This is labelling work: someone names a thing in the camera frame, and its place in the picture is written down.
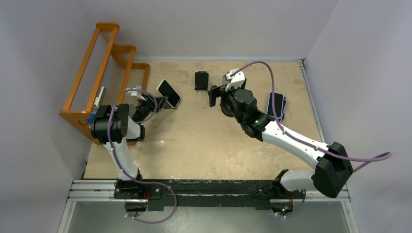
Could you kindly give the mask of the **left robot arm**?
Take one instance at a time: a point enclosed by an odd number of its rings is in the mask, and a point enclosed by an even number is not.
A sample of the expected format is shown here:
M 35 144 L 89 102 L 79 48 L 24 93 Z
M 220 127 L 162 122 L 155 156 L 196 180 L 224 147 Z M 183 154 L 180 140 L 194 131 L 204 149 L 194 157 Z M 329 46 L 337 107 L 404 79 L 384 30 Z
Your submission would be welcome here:
M 140 100 L 137 106 L 102 105 L 97 108 L 90 126 L 92 137 L 97 139 L 111 155 L 117 167 L 118 180 L 130 181 L 126 186 L 126 193 L 134 199 L 143 196 L 145 185 L 127 143 L 144 140 L 146 129 L 142 123 L 149 119 L 149 114 L 159 112 L 167 99 L 167 97 L 146 97 Z

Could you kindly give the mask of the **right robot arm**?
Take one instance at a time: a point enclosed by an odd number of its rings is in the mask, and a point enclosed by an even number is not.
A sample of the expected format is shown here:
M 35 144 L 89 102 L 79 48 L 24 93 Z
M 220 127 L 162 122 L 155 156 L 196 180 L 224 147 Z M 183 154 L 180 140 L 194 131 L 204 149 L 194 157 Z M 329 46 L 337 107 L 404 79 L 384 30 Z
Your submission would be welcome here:
M 296 156 L 310 166 L 304 170 L 284 170 L 273 184 L 273 192 L 283 198 L 299 189 L 316 189 L 329 198 L 336 198 L 354 170 L 344 146 L 311 140 L 283 125 L 257 108 L 257 100 L 247 89 L 225 89 L 213 85 L 208 90 L 209 105 L 220 106 L 228 111 L 251 138 L 275 145 Z

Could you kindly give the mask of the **white smartphone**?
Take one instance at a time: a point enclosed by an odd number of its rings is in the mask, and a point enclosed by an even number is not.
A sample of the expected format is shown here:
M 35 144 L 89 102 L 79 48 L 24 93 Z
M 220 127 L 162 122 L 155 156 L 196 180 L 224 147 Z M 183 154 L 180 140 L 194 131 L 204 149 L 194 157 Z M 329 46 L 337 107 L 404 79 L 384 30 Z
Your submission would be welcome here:
M 167 103 L 172 109 L 178 106 L 181 97 L 168 81 L 162 80 L 156 89 L 161 96 L 167 97 Z

